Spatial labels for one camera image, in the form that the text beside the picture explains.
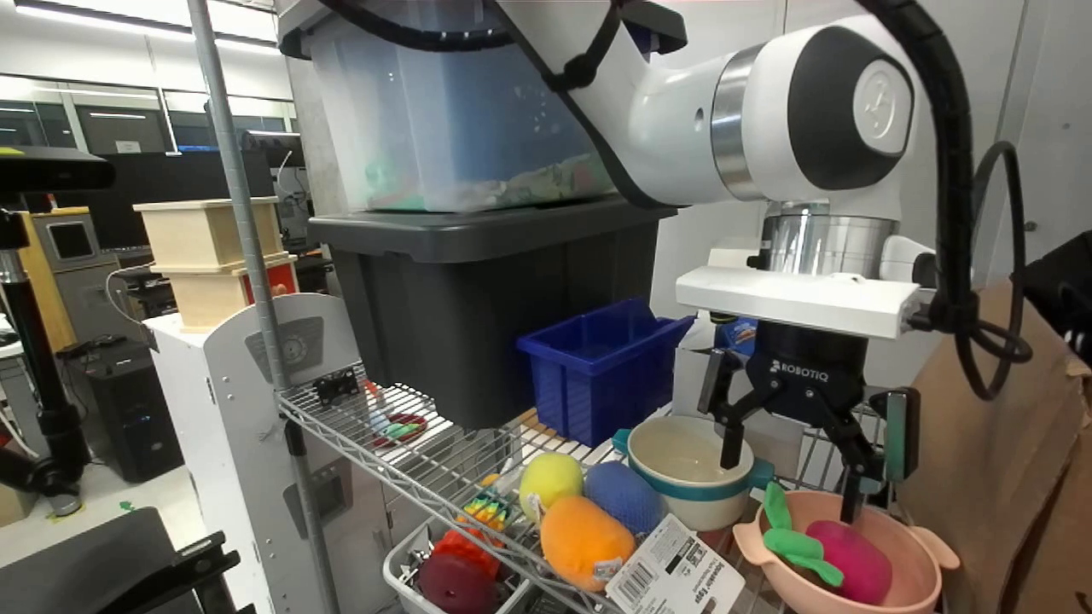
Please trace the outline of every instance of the bowl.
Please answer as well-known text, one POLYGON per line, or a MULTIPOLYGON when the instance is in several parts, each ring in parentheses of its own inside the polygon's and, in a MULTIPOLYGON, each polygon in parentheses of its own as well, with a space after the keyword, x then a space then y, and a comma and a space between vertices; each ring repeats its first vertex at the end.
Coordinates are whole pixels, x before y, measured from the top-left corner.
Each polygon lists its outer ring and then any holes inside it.
MULTIPOLYGON (((839 520, 842 500, 825 491, 787 491, 796 528, 819 520, 839 520)), ((880 605, 847 602, 782 564, 759 541, 759 513, 747 527, 733 527, 738 550, 797 614, 931 614, 943 593, 943 569, 956 569, 958 557, 928 528, 902 527, 880 510, 861 504, 853 528, 890 561, 890 590, 880 605)))
POLYGON ((668 513, 692 532, 720 532, 747 513, 751 488, 775 472, 740 444, 740 463, 720 467, 724 436, 713 420, 660 413, 639 425, 624 442, 631 467, 660 496, 668 513))

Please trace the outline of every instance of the blue basket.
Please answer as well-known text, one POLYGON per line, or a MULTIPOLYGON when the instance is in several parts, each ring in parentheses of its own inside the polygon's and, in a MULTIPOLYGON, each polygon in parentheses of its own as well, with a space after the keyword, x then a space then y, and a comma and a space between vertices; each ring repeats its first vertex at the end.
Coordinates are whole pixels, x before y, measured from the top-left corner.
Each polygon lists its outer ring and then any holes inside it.
POLYGON ((671 400, 676 345, 689 326, 657 322, 631 300, 519 337, 538 420, 589 449, 640 425, 671 400))

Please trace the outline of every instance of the metal pole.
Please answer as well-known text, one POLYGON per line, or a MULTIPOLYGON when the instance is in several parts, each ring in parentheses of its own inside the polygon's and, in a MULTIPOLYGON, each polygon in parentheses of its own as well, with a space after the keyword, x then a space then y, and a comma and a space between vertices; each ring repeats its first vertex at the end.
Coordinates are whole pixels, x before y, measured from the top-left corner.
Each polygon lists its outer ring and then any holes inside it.
MULTIPOLYGON (((244 272, 249 272, 249 290, 252 290, 252 304, 257 304, 257 319, 260 319, 260 333, 262 333, 262 348, 265 348, 273 389, 280 396, 280 393, 285 393, 285 372, 283 372, 283 354, 280 354, 277 314, 273 314, 273 300, 269 300, 269 288, 265 288, 262 247, 257 238, 257 221, 249 212, 249 184, 244 184, 244 172, 241 172, 238 132, 233 123, 229 87, 225 87, 225 72, 217 62, 215 33, 212 33, 208 0, 186 0, 186 6, 189 6, 189 28, 194 28, 202 74, 208 87, 215 144, 217 144, 217 156, 225 164, 233 215, 234 215, 234 228, 238 228, 238 243, 241 243, 241 257, 244 257, 244 272)), ((334 590, 327 543, 324 543, 324 532, 316 522, 307 456, 302 455, 290 455, 290 456, 293 456, 293 474, 295 474, 295 491, 299 491, 299 513, 307 522, 307 546, 309 546, 309 557, 316 564, 316 580, 320 580, 320 587, 316 587, 320 605, 316 607, 320 607, 320 614, 337 614, 337 590, 334 590)))

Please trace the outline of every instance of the gray plastic bin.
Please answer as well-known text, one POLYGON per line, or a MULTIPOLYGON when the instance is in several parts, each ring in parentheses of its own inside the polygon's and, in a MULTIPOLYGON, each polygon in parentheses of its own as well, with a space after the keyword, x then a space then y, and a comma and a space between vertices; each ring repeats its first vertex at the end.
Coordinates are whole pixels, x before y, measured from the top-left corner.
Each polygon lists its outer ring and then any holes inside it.
POLYGON ((466 430, 532 405, 514 337, 647 300, 660 212, 624 203, 493 215, 315 218, 379 383, 404 383, 466 430))

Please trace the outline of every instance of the pink bowl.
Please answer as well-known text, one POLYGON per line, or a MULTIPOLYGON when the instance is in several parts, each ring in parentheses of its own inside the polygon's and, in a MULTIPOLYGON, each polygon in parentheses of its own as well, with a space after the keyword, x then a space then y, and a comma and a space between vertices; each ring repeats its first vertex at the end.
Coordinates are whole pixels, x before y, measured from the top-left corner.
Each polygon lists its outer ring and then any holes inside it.
MULTIPOLYGON (((839 520, 842 500, 825 491, 787 491, 787 510, 796 528, 809 528, 819 520, 839 520)), ((783 566, 759 541, 759 513, 755 522, 738 527, 733 541, 743 561, 759 566, 763 580, 797 614, 931 614, 943 593, 943 569, 956 569, 958 557, 935 532, 902 527, 870 504, 856 510, 853 528, 890 561, 895 580, 882 605, 847 602, 783 566)))

